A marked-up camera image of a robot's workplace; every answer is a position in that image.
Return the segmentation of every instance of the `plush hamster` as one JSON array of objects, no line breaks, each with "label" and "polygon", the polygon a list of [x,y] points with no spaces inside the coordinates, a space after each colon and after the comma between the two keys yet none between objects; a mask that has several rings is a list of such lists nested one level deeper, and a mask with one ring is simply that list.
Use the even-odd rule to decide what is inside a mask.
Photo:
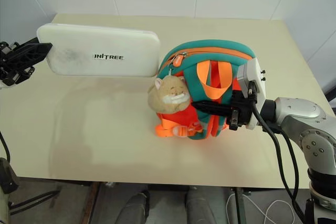
[{"label": "plush hamster", "polygon": [[157,113],[174,114],[190,104],[190,94],[184,77],[156,78],[148,90],[148,105]]}]

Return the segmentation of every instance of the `orange strap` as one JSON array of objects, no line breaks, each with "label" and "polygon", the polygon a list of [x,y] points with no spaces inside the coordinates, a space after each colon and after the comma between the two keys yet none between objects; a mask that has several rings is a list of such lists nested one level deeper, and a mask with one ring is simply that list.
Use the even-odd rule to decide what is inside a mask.
[{"label": "orange strap", "polygon": [[221,81],[220,88],[214,88],[206,84],[210,69],[210,61],[202,61],[197,64],[197,76],[203,86],[207,97],[212,100],[220,98],[232,84],[232,67],[229,62],[218,62],[218,73]]},{"label": "orange strap", "polygon": [[157,136],[166,137],[166,136],[194,136],[197,132],[202,132],[202,126],[200,124],[192,124],[189,127],[180,125],[173,121],[163,119],[161,124],[155,127],[155,132]]}]

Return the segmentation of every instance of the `gray floor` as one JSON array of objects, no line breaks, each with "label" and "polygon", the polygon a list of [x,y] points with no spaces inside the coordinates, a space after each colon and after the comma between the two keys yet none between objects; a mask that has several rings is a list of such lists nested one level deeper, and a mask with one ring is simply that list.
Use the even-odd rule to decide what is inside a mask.
[{"label": "gray floor", "polygon": [[[113,224],[127,200],[146,188],[146,184],[117,183],[113,187],[102,185],[91,224]],[[11,195],[10,200],[19,202],[55,189],[61,189],[60,195],[55,200],[47,201],[40,206],[12,216],[11,223],[79,224],[83,215],[88,187],[48,180],[22,179],[19,190]],[[217,224],[227,223],[225,202],[232,191],[229,188],[209,186],[201,186],[198,189],[203,192],[204,197],[208,200]],[[150,215],[146,224],[186,224],[185,192],[151,190],[150,194]],[[275,199],[289,202],[284,190],[254,192],[250,198],[263,211],[266,211],[269,204]],[[308,190],[300,190],[298,201],[303,209],[307,198],[309,198]],[[262,214],[248,200],[245,199],[244,205],[247,223],[263,222]],[[235,210],[235,199],[232,197],[228,211],[231,224],[237,223]],[[282,203],[274,205],[269,212],[269,216],[278,224],[291,223],[292,220],[290,210]]]}]

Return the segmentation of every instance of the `orange handle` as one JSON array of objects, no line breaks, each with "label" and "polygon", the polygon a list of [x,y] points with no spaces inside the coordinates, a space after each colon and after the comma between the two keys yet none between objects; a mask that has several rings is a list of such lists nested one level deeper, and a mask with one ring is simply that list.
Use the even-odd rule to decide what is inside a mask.
[{"label": "orange handle", "polygon": [[197,64],[197,76],[207,97],[212,100],[219,99],[232,84],[232,67],[229,62],[219,61],[218,71],[221,81],[220,88],[214,88],[206,84],[210,69],[210,61],[202,61]]}]

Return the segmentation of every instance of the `tabletop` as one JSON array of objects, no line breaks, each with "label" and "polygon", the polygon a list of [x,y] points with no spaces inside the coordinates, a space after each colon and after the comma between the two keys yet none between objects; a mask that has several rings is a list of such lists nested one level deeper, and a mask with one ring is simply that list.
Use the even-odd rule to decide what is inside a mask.
[{"label": "tabletop", "polygon": [[[250,47],[266,70],[268,99],[304,98],[332,114],[280,20],[58,14],[53,22],[150,30],[161,41],[161,58],[191,40],[237,41]],[[14,171],[36,178],[283,188],[274,144],[259,127],[227,130],[202,141],[155,136],[159,119],[146,101],[152,82],[65,77],[54,74],[46,61],[37,64],[29,80],[0,91],[0,130]],[[290,155],[281,137],[279,142],[293,187]],[[293,147],[300,188],[308,188],[303,153]]]}]

